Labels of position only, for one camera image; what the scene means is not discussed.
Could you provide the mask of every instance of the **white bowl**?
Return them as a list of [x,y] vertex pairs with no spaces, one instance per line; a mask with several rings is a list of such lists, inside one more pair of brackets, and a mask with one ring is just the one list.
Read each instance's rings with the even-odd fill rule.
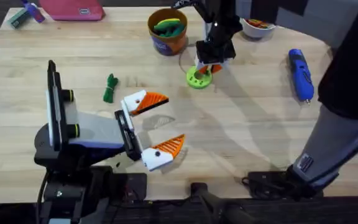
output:
[[240,18],[240,23],[242,24],[242,31],[245,33],[245,35],[253,38],[265,37],[273,32],[274,28],[276,27],[274,24],[269,24],[268,28],[266,29],[254,27],[243,18]]

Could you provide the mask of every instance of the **pink bag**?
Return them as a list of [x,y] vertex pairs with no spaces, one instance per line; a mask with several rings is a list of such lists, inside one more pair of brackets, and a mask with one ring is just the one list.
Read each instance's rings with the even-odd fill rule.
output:
[[104,16],[98,0],[40,0],[50,17],[63,21],[98,21]]

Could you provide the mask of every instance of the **orange gripper pad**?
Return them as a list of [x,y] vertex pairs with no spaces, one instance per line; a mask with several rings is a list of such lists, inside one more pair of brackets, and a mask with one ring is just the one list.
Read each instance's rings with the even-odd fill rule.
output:
[[170,153],[173,156],[173,158],[175,158],[179,154],[180,149],[184,142],[185,142],[185,135],[182,134],[179,135],[178,137],[175,137],[161,144],[153,146],[152,148]]
[[222,70],[222,65],[212,65],[211,73],[214,74],[220,70]]
[[150,110],[156,106],[168,103],[169,98],[160,93],[147,92],[143,100],[140,102],[136,110],[131,111],[132,115],[138,115],[144,111]]
[[204,66],[200,70],[198,70],[198,72],[205,74],[207,69],[208,69],[208,66]]

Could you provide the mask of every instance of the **wooden table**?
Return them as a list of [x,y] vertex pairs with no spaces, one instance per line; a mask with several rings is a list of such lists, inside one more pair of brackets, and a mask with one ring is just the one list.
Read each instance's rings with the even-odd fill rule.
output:
[[[181,57],[158,54],[146,21],[156,7],[106,8],[100,22],[30,21],[21,30],[6,22],[0,30],[0,202],[34,202],[45,169],[34,159],[34,136],[47,122],[47,62],[57,63],[64,88],[74,89],[80,112],[113,117],[118,101],[142,89],[158,91],[170,102],[134,118],[143,141],[156,144],[186,134],[175,162],[147,172],[125,155],[103,161],[117,172],[146,172],[148,199],[185,198],[191,182],[202,181],[220,197],[249,197],[239,179],[252,170],[285,169],[300,154],[319,113],[293,96],[286,56],[305,54],[314,83],[331,57],[324,43],[281,27],[272,37],[251,42],[236,34],[237,57],[213,85],[195,90],[183,70],[195,48]],[[10,9],[7,18],[18,9]],[[192,8],[188,41],[202,37],[203,22]],[[120,79],[115,103],[102,101],[110,73]],[[358,156],[341,171],[327,195],[358,195]]]

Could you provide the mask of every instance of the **orange bucket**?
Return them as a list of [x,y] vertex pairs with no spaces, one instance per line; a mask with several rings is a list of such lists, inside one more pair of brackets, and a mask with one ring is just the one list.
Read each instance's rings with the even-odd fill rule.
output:
[[[160,37],[153,32],[154,26],[164,19],[178,18],[185,25],[184,30],[174,37]],[[176,9],[160,9],[155,11],[148,19],[147,25],[152,37],[155,49],[163,55],[175,55],[179,53],[186,45],[187,18]]]

